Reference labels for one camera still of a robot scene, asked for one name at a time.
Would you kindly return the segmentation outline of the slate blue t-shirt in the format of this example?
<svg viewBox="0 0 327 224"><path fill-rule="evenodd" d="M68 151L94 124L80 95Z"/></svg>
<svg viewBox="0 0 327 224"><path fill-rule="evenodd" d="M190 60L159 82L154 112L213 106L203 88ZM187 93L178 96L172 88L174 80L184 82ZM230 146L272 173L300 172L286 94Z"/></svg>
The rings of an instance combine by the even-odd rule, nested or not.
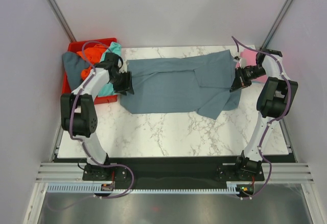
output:
<svg viewBox="0 0 327 224"><path fill-rule="evenodd" d="M131 60L134 94L120 104L132 114L196 112L217 119L239 106L231 92L236 62L229 50L188 58Z"/></svg>

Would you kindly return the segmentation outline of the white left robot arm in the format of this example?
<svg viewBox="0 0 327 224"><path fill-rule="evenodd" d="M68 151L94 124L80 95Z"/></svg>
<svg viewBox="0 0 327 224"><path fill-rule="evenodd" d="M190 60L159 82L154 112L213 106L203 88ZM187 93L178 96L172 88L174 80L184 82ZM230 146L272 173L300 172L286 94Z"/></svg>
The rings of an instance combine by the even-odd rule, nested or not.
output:
<svg viewBox="0 0 327 224"><path fill-rule="evenodd" d="M87 162L96 165L94 173L101 180L108 179L112 167L108 155L102 148L96 134L98 117L95 99L104 85L111 83L115 93L134 94L132 74L121 72L123 59L115 53L106 53L104 61L95 64L88 77L71 93L60 98L61 126L69 133L71 140L81 144Z"/></svg>

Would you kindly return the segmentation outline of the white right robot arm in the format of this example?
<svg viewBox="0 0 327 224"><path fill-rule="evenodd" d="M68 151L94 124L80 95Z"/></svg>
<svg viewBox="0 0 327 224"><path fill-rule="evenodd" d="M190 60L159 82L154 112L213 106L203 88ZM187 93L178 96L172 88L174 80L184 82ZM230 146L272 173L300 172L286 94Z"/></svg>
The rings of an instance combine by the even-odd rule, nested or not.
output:
<svg viewBox="0 0 327 224"><path fill-rule="evenodd" d="M256 104L259 113L255 129L250 142L241 153L241 157L246 160L260 162L263 161L263 150L274 127L290 111L298 83L286 74L280 51L271 49L257 51L255 60L256 65L235 69L235 79L230 92L247 88L252 84L252 80L263 75L267 76Z"/></svg>

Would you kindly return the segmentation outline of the folded pink t-shirt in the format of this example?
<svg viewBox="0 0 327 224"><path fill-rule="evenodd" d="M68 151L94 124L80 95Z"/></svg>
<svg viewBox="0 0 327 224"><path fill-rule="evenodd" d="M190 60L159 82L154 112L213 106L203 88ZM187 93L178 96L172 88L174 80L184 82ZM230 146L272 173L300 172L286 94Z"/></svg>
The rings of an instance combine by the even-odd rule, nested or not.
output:
<svg viewBox="0 0 327 224"><path fill-rule="evenodd" d="M255 51L250 51L248 49L244 49L241 51L240 56L245 58L247 61L247 66L246 67L251 67L253 68L253 79L255 82L259 83L264 83L267 81L267 76L266 73L261 65L258 65L256 63L256 55L257 52Z"/></svg>

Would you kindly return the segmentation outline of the orange t-shirt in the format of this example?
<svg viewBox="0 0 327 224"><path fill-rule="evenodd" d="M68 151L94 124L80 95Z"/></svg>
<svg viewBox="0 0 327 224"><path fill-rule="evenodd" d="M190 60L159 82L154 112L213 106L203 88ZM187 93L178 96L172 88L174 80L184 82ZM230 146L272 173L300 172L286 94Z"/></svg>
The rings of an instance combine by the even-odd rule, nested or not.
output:
<svg viewBox="0 0 327 224"><path fill-rule="evenodd" d="M101 44L96 44L93 47L88 47L84 50L84 53L82 53L82 51L77 52L77 55L79 55L86 64L89 64L87 62L87 60L91 63L91 64L96 64L99 63L101 61L101 58L103 56L103 54L105 53L105 51L107 50L107 48ZM90 74L92 67L91 65L89 65L88 68L83 68L81 71L81 79L85 80L88 75Z"/></svg>

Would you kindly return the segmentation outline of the dark blue t-shirt in bin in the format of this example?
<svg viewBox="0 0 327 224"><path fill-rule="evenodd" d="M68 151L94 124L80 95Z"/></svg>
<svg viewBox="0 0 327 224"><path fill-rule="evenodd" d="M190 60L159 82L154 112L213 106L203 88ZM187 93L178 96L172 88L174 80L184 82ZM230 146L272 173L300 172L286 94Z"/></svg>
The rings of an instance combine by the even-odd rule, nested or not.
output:
<svg viewBox="0 0 327 224"><path fill-rule="evenodd" d="M62 55L64 70L67 75L67 81L71 90L78 88L83 80L81 79L81 71L83 68L88 68L89 64L76 53L66 52Z"/></svg>

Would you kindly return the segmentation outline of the red plastic bin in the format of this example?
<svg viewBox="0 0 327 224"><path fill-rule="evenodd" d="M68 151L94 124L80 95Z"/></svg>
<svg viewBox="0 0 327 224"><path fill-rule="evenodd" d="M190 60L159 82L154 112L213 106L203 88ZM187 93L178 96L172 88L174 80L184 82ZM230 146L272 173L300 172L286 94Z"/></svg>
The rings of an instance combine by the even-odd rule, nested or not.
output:
<svg viewBox="0 0 327 224"><path fill-rule="evenodd" d="M121 55L121 45L116 38L70 43L67 52L62 54L64 66L62 93L70 93L78 88L89 75L91 64L104 61L105 54L109 52Z"/></svg>

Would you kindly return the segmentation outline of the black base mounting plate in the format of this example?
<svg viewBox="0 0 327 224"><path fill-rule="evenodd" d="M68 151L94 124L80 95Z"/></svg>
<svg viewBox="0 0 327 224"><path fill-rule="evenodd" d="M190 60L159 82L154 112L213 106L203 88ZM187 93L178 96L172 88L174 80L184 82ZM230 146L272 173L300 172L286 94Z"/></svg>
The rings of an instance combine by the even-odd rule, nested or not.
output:
<svg viewBox="0 0 327 224"><path fill-rule="evenodd" d="M120 187L219 187L262 182L262 163L236 156L108 158L105 167L86 164L84 181L114 181Z"/></svg>

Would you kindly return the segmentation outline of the right aluminium corner post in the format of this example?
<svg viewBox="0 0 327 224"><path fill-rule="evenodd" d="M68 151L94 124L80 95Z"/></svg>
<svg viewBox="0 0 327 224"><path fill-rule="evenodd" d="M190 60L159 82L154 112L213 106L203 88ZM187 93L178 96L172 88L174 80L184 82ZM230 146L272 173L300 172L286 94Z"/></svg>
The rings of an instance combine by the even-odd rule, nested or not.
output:
<svg viewBox="0 0 327 224"><path fill-rule="evenodd" d="M270 30L268 31L267 36L265 37L263 43L260 46L260 49L268 48L270 42L272 41L273 37L275 36L277 30L281 26L285 16L287 15L288 11L290 10L291 6L293 5L295 0L285 0L277 17L275 18L273 25L271 26Z"/></svg>

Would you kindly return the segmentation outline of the aluminium corner post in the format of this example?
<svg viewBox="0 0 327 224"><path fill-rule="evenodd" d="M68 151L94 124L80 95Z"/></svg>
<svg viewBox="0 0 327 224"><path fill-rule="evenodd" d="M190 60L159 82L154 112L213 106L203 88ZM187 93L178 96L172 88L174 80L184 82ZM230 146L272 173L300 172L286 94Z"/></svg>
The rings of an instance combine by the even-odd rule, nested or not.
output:
<svg viewBox="0 0 327 224"><path fill-rule="evenodd" d="M270 42L272 41L273 37L275 36L277 30L281 26L285 16L287 15L288 11L290 10L291 6L293 5L295 0L285 0L277 17L275 18L273 25L271 26L270 30L268 31L267 36L265 37L263 43L260 46L260 49L268 48Z"/></svg>
<svg viewBox="0 0 327 224"><path fill-rule="evenodd" d="M57 20L59 21L62 29L64 30L66 36L68 37L70 42L75 42L76 38L71 30L71 28L69 27L69 24L67 22L67 20L65 19L58 3L56 0L46 0L47 3L49 4L50 8L52 9L54 15L56 16Z"/></svg>

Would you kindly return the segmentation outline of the aluminium frame rails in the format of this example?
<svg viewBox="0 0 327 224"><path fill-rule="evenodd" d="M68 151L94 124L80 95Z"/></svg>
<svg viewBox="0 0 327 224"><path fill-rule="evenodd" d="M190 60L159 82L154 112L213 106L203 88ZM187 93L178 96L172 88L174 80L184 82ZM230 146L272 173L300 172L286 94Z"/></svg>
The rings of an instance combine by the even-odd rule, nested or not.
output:
<svg viewBox="0 0 327 224"><path fill-rule="evenodd" d="M74 163L41 163L22 223L38 223L48 183L77 183L82 175Z"/></svg>

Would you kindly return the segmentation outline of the left aluminium corner post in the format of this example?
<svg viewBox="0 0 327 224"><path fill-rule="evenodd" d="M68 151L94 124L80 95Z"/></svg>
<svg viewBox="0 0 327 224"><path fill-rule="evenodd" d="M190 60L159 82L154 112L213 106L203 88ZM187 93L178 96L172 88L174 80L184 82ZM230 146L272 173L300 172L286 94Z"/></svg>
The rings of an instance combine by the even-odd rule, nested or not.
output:
<svg viewBox="0 0 327 224"><path fill-rule="evenodd" d="M66 36L68 37L70 42L75 42L76 38L71 30L71 28L69 27L69 24L67 22L67 20L65 19L58 3L56 0L46 0L47 3L49 4L50 8L52 9L54 15L56 16L57 20L59 21L62 29L64 30Z"/></svg>

